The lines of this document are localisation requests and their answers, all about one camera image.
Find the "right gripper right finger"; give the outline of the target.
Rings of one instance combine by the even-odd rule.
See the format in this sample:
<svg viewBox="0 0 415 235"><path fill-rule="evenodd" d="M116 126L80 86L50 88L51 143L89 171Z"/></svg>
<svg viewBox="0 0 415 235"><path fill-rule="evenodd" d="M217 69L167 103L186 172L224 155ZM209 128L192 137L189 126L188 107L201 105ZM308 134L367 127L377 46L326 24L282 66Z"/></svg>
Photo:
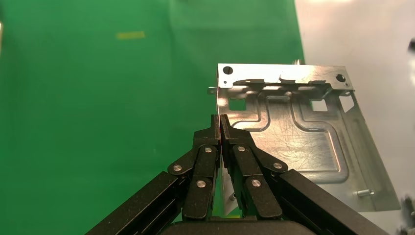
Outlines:
<svg viewBox="0 0 415 235"><path fill-rule="evenodd" d="M384 230L280 159L258 148L246 130L221 116L221 148L237 202L258 222L288 222L297 235L382 235Z"/></svg>

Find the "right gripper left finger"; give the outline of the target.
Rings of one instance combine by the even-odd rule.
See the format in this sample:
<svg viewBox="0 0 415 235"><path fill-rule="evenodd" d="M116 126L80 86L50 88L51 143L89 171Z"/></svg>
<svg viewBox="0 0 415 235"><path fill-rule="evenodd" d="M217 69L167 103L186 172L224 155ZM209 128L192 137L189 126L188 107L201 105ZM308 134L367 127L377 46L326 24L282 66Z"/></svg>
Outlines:
<svg viewBox="0 0 415 235"><path fill-rule="evenodd" d="M203 221L212 211L219 165L220 118L194 133L191 150L96 224L89 235L159 235L182 214Z"/></svg>

